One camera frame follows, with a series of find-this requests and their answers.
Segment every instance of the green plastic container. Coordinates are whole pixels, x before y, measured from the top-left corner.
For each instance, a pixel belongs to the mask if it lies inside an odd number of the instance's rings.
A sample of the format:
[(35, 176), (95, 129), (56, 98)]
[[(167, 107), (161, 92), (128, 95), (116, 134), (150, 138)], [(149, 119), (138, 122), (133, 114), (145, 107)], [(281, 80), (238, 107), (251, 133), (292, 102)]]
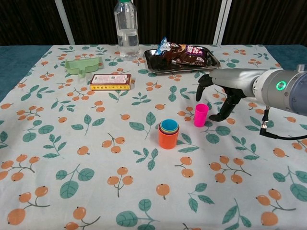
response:
[(97, 71), (100, 62), (102, 63), (101, 57), (74, 61), (65, 60), (65, 69), (71, 75), (79, 74), (81, 77), (84, 78), (86, 73)]

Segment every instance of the small box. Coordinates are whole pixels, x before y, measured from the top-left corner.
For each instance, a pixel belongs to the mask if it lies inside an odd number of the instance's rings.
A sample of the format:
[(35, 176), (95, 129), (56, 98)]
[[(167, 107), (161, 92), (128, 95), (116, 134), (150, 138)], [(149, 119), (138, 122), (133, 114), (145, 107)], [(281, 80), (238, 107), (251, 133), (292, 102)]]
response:
[(130, 90), (131, 74), (94, 74), (91, 90)]

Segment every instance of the blue floor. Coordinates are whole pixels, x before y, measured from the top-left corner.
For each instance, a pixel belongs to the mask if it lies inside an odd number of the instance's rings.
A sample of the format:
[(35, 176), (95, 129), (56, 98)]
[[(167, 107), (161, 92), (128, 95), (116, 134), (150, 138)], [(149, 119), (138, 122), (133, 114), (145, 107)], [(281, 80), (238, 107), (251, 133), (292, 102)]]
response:
[[(0, 46), (0, 101), (29, 72), (51, 46)], [(307, 47), (301, 45), (265, 46), (282, 68), (295, 70), (307, 65)]]

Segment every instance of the magenta cup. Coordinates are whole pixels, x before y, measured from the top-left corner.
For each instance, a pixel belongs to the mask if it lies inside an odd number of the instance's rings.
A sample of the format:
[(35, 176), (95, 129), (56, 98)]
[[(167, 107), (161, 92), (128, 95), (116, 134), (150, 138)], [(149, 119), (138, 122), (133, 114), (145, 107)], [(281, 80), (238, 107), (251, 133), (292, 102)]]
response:
[(209, 107), (206, 104), (197, 104), (195, 106), (194, 125), (203, 127), (205, 125)]

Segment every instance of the plastic bottle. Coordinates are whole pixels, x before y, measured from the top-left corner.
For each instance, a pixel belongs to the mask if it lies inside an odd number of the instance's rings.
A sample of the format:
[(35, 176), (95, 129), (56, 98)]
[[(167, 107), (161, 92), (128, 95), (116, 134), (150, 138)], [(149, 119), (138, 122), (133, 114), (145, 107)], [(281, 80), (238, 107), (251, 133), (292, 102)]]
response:
[(131, 0), (118, 0), (114, 16), (121, 59), (124, 61), (137, 60), (140, 47), (136, 7)]

